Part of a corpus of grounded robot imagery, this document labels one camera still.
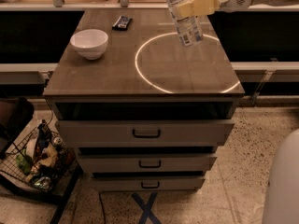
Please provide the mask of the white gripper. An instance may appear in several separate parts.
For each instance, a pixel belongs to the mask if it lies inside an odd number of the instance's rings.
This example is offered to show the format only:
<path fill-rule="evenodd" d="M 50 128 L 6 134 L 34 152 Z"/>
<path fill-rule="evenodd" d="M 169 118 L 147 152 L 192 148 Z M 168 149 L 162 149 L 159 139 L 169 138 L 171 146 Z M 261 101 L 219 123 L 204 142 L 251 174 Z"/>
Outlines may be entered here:
<path fill-rule="evenodd" d="M 239 11 L 248 8 L 253 0 L 187 0 L 175 6 L 178 19 L 211 15 L 216 10 Z"/>

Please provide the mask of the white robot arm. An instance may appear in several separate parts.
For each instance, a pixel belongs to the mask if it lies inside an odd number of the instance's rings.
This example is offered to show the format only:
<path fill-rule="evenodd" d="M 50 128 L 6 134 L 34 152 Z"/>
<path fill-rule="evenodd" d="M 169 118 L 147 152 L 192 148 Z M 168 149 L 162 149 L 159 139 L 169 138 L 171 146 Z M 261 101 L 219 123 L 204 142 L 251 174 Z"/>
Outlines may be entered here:
<path fill-rule="evenodd" d="M 175 9 L 181 18 L 210 15 L 217 10 L 238 11 L 252 5 L 296 5 L 299 0 L 186 0 Z M 273 159 L 262 224 L 299 224 L 299 130 L 279 145 Z"/>

